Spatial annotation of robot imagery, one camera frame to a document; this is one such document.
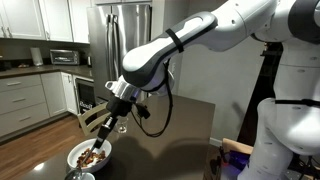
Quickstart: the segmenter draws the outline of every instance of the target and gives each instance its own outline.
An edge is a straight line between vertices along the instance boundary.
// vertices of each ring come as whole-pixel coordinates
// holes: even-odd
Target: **refrigerator handle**
[[[118,79],[121,75],[122,69],[122,60],[120,56],[120,38],[119,38],[119,25],[118,25],[118,16],[114,16],[113,21],[114,27],[114,64],[116,67],[116,78]]]
[[[114,61],[113,61],[113,39],[112,39],[112,34],[113,34],[113,15],[108,14],[107,15],[107,22],[106,22],[106,51],[108,52],[107,55],[107,68],[109,72],[109,77],[111,81],[115,81],[115,69],[114,69]]]

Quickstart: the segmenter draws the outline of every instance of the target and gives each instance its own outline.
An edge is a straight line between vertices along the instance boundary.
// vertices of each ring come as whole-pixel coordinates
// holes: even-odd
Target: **cabinet handle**
[[[47,34],[47,39],[50,40],[50,34],[48,31],[46,31],[46,34]]]
[[[3,37],[7,38],[7,33],[6,33],[6,30],[4,29],[3,26],[1,26],[1,30],[2,30],[2,33],[3,33]]]
[[[21,84],[21,82],[13,82],[13,83],[7,83],[7,86],[16,86]]]
[[[20,102],[20,101],[24,101],[24,100],[26,100],[26,98],[15,99],[15,100],[12,100],[12,102]]]
[[[21,118],[21,119],[19,119],[19,122],[25,121],[25,120],[30,119],[30,118],[31,118],[31,116],[27,116],[27,117]]]
[[[12,38],[12,34],[11,34],[11,31],[10,31],[10,28],[9,28],[9,27],[7,27],[7,31],[8,31],[8,33],[9,33],[9,37]]]

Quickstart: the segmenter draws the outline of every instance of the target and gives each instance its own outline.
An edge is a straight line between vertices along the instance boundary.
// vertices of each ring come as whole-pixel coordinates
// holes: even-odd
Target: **wooden chair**
[[[78,115],[79,123],[80,123],[80,126],[81,126],[85,136],[87,136],[91,132],[93,132],[95,130],[95,128],[100,126],[104,122],[104,120],[111,114],[110,112],[107,112],[107,113],[101,115],[100,117],[94,119],[89,124],[86,123],[86,121],[90,117],[92,117],[93,115],[95,115],[103,110],[107,110],[106,105],[107,105],[107,103],[100,104],[100,105],[88,110],[87,112],[83,113],[82,115],[81,114]]]

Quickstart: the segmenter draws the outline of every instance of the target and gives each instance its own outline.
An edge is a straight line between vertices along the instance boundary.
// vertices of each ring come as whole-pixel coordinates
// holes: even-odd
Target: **drawer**
[[[0,114],[46,102],[42,85],[0,93]]]
[[[46,103],[0,115],[0,136],[48,119]]]
[[[40,85],[39,75],[0,79],[0,92]]]

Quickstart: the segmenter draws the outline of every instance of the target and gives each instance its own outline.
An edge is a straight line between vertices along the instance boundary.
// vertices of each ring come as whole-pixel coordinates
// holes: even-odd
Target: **stainless steel refrigerator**
[[[151,7],[103,5],[88,8],[87,15],[95,100],[101,104],[112,95],[105,84],[121,75],[124,56],[150,40]]]

